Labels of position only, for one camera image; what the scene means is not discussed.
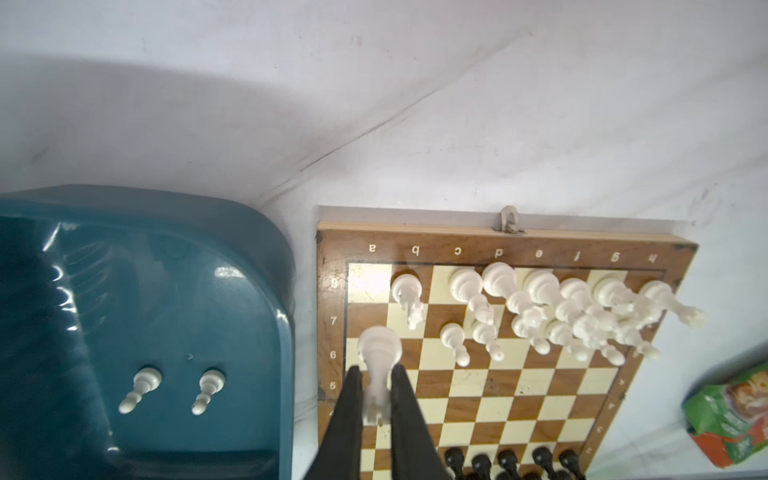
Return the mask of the white chess king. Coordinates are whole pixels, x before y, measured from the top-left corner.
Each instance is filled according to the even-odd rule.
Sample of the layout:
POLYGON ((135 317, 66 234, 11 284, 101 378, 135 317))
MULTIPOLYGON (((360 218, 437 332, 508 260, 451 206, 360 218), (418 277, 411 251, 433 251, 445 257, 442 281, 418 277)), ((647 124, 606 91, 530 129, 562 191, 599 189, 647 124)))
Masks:
POLYGON ((596 318, 586 313, 578 301, 561 294, 559 280, 551 272, 533 271, 525 279, 524 289, 535 303, 554 308, 556 320, 546 326, 546 339, 583 361, 588 348, 580 339, 598 331, 596 318))

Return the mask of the wooden chess board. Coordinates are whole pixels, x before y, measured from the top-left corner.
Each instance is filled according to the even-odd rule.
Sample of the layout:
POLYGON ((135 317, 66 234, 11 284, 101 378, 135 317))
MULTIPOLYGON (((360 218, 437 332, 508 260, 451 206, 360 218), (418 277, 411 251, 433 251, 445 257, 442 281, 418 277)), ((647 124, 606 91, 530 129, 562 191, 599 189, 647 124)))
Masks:
POLYGON ((351 367, 388 333, 441 477, 582 475, 697 245, 673 234, 323 221, 317 234, 318 438, 351 367))

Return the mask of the green snack packet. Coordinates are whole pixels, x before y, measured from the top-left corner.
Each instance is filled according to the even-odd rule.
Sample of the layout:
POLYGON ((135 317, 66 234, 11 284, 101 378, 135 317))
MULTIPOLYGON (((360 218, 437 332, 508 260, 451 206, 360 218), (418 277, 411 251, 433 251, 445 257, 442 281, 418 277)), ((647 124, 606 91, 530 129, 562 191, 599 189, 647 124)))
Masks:
POLYGON ((688 433, 719 468, 767 448, 767 365, 702 387, 682 404, 688 433))

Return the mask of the white chess rook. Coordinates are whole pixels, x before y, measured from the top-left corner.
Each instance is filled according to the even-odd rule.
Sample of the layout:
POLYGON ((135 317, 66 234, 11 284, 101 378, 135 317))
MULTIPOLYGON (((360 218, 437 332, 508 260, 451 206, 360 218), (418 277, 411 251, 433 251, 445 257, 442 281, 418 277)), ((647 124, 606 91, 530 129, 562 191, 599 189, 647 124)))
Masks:
POLYGON ((391 400, 387 382, 402 352, 400 337, 388 327, 370 327, 359 337, 358 355, 369 375, 369 383, 363 393, 363 420, 366 425, 384 424, 390 420, 391 400))

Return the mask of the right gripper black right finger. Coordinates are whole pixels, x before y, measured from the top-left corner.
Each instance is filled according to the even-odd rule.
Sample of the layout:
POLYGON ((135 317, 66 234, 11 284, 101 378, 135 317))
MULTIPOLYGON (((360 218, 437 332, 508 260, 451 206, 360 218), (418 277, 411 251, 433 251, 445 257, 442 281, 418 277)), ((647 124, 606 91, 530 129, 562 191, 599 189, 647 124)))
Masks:
POLYGON ((405 368, 391 372, 391 476, 399 480, 451 479, 439 457, 405 368))

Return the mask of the white chess bishop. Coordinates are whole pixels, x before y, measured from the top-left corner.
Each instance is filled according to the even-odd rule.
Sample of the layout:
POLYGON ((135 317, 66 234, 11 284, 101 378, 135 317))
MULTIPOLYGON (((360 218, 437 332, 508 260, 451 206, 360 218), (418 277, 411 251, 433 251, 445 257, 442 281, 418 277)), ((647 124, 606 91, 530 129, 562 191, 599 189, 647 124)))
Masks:
POLYGON ((449 288, 456 301, 469 307, 475 320, 494 324, 494 310, 483 294, 483 280, 477 271, 471 268, 456 270, 450 277, 449 288))

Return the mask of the white chess pawn on board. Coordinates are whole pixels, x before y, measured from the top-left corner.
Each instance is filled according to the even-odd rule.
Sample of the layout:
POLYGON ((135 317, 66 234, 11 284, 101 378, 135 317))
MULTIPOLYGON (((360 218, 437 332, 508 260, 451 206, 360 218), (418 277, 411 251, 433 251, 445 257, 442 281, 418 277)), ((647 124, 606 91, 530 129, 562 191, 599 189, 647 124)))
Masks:
POLYGON ((463 327, 457 323, 448 323, 440 331, 442 344, 451 350, 456 364, 460 367, 467 367, 470 363, 470 356, 464 345, 465 338, 463 327))
POLYGON ((498 343, 498 330, 494 324, 475 321, 471 333, 473 340, 485 347, 494 362, 500 362, 505 358, 505 353, 498 343))

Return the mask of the white chess queen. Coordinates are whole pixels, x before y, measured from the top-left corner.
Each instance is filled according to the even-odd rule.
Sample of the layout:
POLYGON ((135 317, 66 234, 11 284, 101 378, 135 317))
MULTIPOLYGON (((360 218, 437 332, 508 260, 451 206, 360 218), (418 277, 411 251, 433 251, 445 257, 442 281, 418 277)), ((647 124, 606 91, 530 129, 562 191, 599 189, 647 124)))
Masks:
POLYGON ((517 285, 516 271, 509 264, 492 263, 484 268, 481 277, 485 292, 493 297, 502 297, 506 307, 520 316, 526 325, 539 327, 547 319, 543 308, 517 285))

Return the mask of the right teal plastic tray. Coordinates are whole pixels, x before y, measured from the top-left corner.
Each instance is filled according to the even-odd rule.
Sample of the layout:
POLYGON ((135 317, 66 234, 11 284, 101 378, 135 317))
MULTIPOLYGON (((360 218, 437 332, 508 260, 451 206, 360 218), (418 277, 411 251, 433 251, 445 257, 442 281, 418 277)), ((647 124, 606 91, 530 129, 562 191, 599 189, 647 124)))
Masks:
POLYGON ((5 479, 287 479, 295 261, 233 201, 65 185, 1 197, 5 479), (118 406, 145 367, 159 387, 118 406), (226 383, 199 416, 209 369, 226 383))

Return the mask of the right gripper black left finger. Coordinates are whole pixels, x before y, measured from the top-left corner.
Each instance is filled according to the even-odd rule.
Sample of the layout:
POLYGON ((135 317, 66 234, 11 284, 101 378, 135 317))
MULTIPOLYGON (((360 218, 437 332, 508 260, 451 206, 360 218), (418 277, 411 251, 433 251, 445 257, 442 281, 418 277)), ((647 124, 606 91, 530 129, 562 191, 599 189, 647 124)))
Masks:
POLYGON ((352 366, 306 480, 352 479, 360 476, 363 433, 362 373, 352 366))

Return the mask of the white chess pawn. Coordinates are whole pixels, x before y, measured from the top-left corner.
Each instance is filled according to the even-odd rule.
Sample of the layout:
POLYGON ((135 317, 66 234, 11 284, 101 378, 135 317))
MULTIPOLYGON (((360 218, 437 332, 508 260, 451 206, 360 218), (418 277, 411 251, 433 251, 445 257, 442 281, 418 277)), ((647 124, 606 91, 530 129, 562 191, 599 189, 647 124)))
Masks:
POLYGON ((191 412, 196 415, 202 415, 208 408, 212 397, 221 391, 226 383, 224 373, 217 369, 205 371, 199 379, 200 393, 197 395, 191 412))
POLYGON ((470 363, 470 356, 464 345, 465 338, 463 327, 457 323, 448 323, 440 331, 442 344, 451 350, 456 364, 460 367, 467 367, 470 363))
POLYGON ((494 362, 500 362, 505 358, 505 353, 498 343, 498 330, 494 324, 475 321, 471 333, 473 340, 485 347, 494 362))
POLYGON ((124 397, 118 406, 120 414, 131 413, 142 401, 143 397, 156 390, 162 382, 162 373, 153 368, 145 367, 133 377, 133 389, 124 397))

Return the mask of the white chess knight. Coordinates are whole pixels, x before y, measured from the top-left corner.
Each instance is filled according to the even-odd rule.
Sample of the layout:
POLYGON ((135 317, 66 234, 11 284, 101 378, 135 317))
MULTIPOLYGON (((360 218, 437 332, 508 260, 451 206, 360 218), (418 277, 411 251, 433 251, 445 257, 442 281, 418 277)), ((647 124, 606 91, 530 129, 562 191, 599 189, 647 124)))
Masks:
POLYGON ((404 310, 410 330, 416 330, 426 317, 422 292, 420 280, 412 274, 397 276, 391 285, 391 295, 404 310))

